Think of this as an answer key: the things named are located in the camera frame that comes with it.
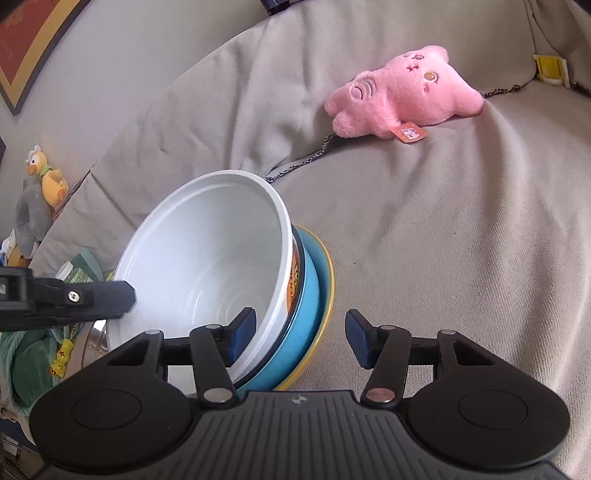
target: beige couch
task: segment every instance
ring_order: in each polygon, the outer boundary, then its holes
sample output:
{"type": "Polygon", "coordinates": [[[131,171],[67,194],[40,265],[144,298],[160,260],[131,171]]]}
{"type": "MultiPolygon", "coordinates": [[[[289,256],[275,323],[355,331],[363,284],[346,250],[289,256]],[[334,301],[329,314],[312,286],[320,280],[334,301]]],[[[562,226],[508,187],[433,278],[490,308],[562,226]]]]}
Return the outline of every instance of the beige couch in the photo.
{"type": "MultiPolygon", "coordinates": [[[[107,270],[154,206],[201,174],[265,176],[330,133],[322,105],[361,70],[426,44],[449,51],[483,112],[417,144],[362,138],[274,183],[335,264],[335,312],[295,385],[354,388],[348,308],[418,336],[454,328],[557,391],[558,458],[591,478],[591,17],[571,0],[306,0],[237,36],[160,93],[65,208],[31,266],[80,247],[107,270]],[[578,91],[534,79],[561,54],[578,91]],[[514,93],[502,94],[510,90],[514,93]]],[[[428,381],[412,371],[408,392],[428,381]]]]}

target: yellow clip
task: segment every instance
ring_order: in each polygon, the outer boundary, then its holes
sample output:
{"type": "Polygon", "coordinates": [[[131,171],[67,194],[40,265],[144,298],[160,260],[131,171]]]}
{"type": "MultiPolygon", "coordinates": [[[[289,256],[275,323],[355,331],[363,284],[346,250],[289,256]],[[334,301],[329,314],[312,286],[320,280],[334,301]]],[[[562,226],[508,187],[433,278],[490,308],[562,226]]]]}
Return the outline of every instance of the yellow clip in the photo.
{"type": "Polygon", "coordinates": [[[554,55],[534,55],[538,66],[538,78],[550,85],[563,85],[570,88],[569,70],[566,60],[554,55]]]}

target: pink plush toy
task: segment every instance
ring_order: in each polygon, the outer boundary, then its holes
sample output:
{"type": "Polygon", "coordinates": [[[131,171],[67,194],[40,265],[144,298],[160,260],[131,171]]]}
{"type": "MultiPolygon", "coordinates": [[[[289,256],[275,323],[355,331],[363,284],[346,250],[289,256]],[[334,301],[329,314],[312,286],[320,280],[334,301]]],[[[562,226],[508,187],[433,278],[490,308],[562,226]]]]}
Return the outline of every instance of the pink plush toy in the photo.
{"type": "Polygon", "coordinates": [[[390,60],[384,68],[361,72],[326,101],[340,137],[374,134],[394,138],[391,128],[413,122],[435,125],[453,115],[474,116],[482,95],[447,64],[447,50],[429,45],[390,60]]]}

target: orange label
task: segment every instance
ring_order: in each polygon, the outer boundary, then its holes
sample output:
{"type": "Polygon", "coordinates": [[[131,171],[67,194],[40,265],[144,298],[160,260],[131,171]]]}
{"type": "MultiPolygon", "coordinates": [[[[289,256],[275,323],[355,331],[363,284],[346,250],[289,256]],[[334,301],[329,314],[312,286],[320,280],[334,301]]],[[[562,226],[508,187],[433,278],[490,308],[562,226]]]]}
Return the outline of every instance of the orange label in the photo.
{"type": "Polygon", "coordinates": [[[287,284],[287,311],[288,313],[291,312],[291,308],[294,305],[294,300],[296,299],[296,291],[298,283],[300,282],[300,268],[297,264],[297,255],[294,254],[291,256],[291,271],[290,271],[290,281],[287,284]]]}
{"type": "Polygon", "coordinates": [[[404,143],[418,142],[428,135],[426,130],[423,130],[412,122],[406,122],[400,125],[400,127],[392,127],[390,131],[404,143]]]}

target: yellow duck plush toy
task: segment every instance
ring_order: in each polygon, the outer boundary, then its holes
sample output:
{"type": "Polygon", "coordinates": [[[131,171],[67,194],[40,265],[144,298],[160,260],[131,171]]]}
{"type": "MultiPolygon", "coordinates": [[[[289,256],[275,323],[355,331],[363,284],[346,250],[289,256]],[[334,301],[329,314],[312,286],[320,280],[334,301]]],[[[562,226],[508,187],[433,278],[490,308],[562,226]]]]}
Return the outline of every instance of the yellow duck plush toy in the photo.
{"type": "Polygon", "coordinates": [[[41,177],[41,189],[46,202],[53,208],[57,208],[66,197],[69,188],[68,182],[61,174],[61,170],[49,166],[47,157],[41,151],[39,145],[35,145],[34,150],[29,152],[27,164],[29,165],[27,170],[29,175],[39,175],[41,177]]]}

